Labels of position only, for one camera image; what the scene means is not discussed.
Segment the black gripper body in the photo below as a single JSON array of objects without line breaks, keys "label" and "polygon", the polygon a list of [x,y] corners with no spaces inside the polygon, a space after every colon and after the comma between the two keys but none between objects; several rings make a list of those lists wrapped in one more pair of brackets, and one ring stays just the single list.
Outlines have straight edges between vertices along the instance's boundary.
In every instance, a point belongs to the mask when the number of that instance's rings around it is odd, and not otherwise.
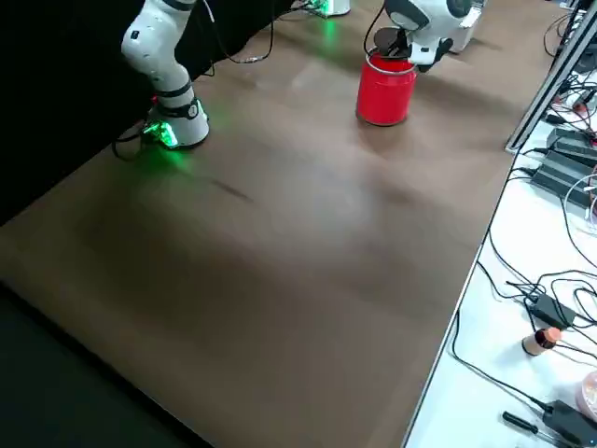
[{"label": "black gripper body", "polygon": [[418,71],[420,73],[428,72],[436,63],[438,63],[446,53],[448,53],[453,46],[453,39],[452,38],[445,38],[439,41],[439,45],[437,46],[435,58],[430,64],[419,64]]}]

